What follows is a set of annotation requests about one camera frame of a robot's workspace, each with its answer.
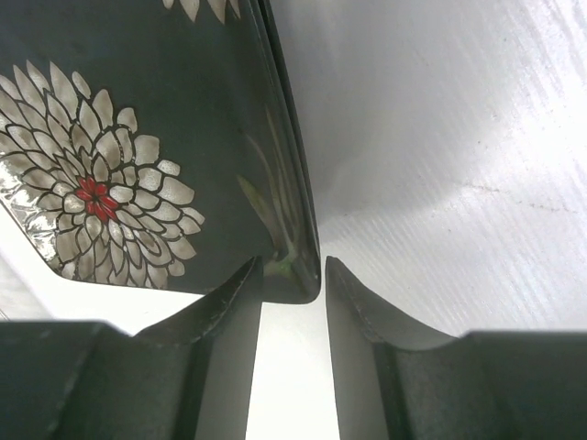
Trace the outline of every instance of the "flower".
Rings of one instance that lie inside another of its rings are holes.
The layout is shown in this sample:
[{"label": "flower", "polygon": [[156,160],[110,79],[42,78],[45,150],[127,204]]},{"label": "flower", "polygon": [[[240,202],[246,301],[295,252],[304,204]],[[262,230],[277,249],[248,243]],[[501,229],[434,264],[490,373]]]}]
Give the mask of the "flower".
[{"label": "flower", "polygon": [[[175,0],[163,0],[163,4],[167,9],[171,9],[174,2]],[[198,10],[200,8],[200,0],[179,0],[179,2],[182,4],[183,10],[187,16],[190,17],[192,21],[195,21]],[[208,4],[222,24],[225,22],[228,2],[235,11],[237,17],[240,18],[240,7],[238,6],[238,0],[208,0]]]},{"label": "flower", "polygon": [[53,63],[49,81],[30,62],[14,73],[0,76],[0,198],[40,255],[72,280],[161,289],[183,275],[204,217],[135,111]]}]

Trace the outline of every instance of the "red petal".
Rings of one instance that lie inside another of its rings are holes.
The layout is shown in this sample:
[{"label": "red petal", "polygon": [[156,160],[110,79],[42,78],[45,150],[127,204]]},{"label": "red petal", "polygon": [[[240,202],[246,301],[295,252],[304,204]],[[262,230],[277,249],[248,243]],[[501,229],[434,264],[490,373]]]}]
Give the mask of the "red petal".
[{"label": "red petal", "polygon": [[100,197],[100,203],[112,209],[118,208],[118,202],[109,195],[103,195]]},{"label": "red petal", "polygon": [[104,210],[104,212],[106,213],[106,215],[108,215],[111,219],[118,220],[118,218],[116,217],[116,213],[113,210],[111,210],[109,207],[104,206],[104,205],[102,205],[101,207]]},{"label": "red petal", "polygon": [[102,208],[102,205],[99,203],[95,203],[95,214],[98,216],[102,223],[106,223],[108,220],[108,214]]},{"label": "red petal", "polygon": [[92,176],[89,176],[88,179],[88,192],[93,194],[95,192],[95,180]]},{"label": "red petal", "polygon": [[106,195],[108,187],[104,183],[98,183],[95,187],[95,195]]},{"label": "red petal", "polygon": [[85,200],[86,202],[89,202],[94,198],[89,192],[81,188],[75,190],[75,195],[77,195],[80,199]]},{"label": "red petal", "polygon": [[89,187],[88,187],[88,182],[87,182],[87,181],[86,181],[86,180],[85,180],[83,177],[78,177],[78,178],[77,178],[77,182],[78,182],[78,183],[80,184],[80,186],[81,186],[82,188],[84,188],[86,191],[88,191],[88,190],[89,190]]}]

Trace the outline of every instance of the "black plastic part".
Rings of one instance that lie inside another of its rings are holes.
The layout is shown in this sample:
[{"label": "black plastic part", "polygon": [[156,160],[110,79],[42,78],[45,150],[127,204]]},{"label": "black plastic part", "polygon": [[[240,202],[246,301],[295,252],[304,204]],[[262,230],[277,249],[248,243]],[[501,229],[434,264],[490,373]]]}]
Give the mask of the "black plastic part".
[{"label": "black plastic part", "polygon": [[135,337],[0,324],[2,439],[244,439],[261,306],[254,259]]},{"label": "black plastic part", "polygon": [[341,440],[587,438],[587,335],[452,338],[327,260]]}]

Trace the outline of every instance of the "red flower center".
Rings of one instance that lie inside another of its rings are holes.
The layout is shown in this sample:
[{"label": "red flower center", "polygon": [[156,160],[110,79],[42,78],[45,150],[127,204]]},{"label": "red flower center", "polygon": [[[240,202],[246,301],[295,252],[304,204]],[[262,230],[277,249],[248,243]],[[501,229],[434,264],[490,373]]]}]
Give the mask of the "red flower center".
[{"label": "red flower center", "polygon": [[105,183],[96,183],[92,176],[85,179],[77,178],[81,188],[75,190],[75,195],[85,201],[85,212],[89,215],[95,215],[102,223],[106,223],[108,218],[117,220],[116,209],[118,202],[108,195],[108,187]]}]

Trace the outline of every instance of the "chrysanthemum pattern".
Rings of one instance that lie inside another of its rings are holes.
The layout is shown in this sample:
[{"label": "chrysanthemum pattern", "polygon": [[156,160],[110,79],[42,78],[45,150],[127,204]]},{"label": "chrysanthemum pattern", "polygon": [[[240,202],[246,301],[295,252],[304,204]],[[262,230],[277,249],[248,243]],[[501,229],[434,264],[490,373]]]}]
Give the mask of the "chrysanthemum pattern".
[{"label": "chrysanthemum pattern", "polygon": [[[175,0],[163,0],[163,4],[166,8],[171,9]],[[190,20],[195,21],[200,10],[200,0],[179,0],[182,5],[185,14],[190,17]],[[235,12],[235,15],[240,18],[240,7],[238,6],[238,0],[208,0],[208,4],[214,11],[214,15],[222,24],[224,24],[227,16],[227,5]]]},{"label": "chrysanthemum pattern", "polygon": [[80,281],[165,288],[183,275],[204,217],[135,111],[54,64],[49,79],[30,62],[14,74],[0,76],[0,198],[40,255]]}]

